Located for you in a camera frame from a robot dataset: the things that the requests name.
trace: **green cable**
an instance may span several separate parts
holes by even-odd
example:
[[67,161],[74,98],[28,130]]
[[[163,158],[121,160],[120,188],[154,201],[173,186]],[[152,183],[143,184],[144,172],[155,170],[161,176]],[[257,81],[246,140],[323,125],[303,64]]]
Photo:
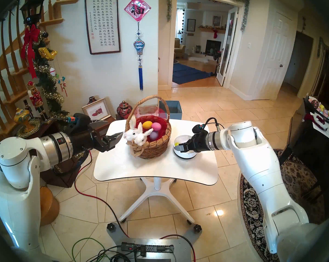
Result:
[[[104,246],[103,246],[99,241],[97,241],[97,240],[94,239],[94,238],[83,238],[83,239],[80,239],[80,240],[76,241],[75,244],[72,246],[71,254],[72,254],[72,259],[74,260],[74,262],[76,262],[76,260],[75,260],[76,257],[74,257],[74,247],[75,247],[75,245],[76,245],[77,243],[79,243],[81,240],[85,240],[85,239],[93,239],[94,241],[98,242],[98,243],[101,245],[101,247],[103,247],[103,250],[105,250]],[[99,261],[101,260],[101,258],[103,258],[104,256],[106,256],[106,257],[110,260],[110,258],[109,258],[106,254],[104,254],[102,257],[99,257],[99,258],[97,259],[97,262],[99,262]]]

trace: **yellow egg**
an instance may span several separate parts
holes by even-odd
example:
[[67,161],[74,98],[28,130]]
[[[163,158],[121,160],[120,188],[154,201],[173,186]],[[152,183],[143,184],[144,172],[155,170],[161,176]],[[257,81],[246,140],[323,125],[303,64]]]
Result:
[[146,130],[151,129],[152,122],[151,121],[146,121],[143,123],[143,128]]

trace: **stuffed bunny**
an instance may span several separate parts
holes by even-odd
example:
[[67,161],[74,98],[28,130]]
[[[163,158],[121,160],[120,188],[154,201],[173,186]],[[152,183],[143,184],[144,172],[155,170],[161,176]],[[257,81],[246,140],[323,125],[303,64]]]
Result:
[[127,130],[125,133],[124,133],[124,138],[127,140],[127,141],[133,141],[137,134],[140,134],[143,132],[143,127],[141,128],[142,131],[140,132],[139,129],[136,129],[136,117],[135,115],[132,115],[131,117],[131,120],[129,121],[129,127],[130,129]]
[[139,131],[139,133],[136,135],[136,138],[134,139],[134,142],[137,145],[142,146],[146,142],[146,136],[150,135],[150,133],[153,130],[154,129],[149,129],[149,130],[147,130],[147,131],[145,131],[143,133],[143,124],[140,122],[139,125],[138,125],[138,131]]

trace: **patterned rug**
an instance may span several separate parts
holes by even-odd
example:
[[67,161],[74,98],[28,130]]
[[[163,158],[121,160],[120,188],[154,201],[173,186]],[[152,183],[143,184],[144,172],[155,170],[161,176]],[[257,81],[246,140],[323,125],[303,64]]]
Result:
[[[281,149],[274,149],[277,156]],[[303,207],[308,214],[309,222],[321,224],[325,220],[324,200],[321,195],[313,204],[304,200],[301,194],[309,190],[317,181],[313,173],[297,157],[288,158],[281,166],[283,182],[286,185],[290,197]],[[320,192],[320,187],[313,190],[312,196]],[[240,202],[244,223],[252,244],[265,262],[279,261],[277,254],[270,254],[263,231],[263,209],[258,196],[248,181],[241,175]]]

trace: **framed picture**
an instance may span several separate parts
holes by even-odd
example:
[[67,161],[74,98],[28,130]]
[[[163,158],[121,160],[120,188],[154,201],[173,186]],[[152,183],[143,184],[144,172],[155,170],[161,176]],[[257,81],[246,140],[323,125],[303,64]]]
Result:
[[88,115],[91,120],[105,120],[111,116],[105,99],[99,99],[93,103],[83,106],[82,111],[85,115]]
[[90,54],[121,52],[117,0],[85,0]]
[[188,19],[186,23],[186,30],[189,32],[195,32],[196,20]]
[[221,24],[221,16],[213,16],[213,26],[220,27]]

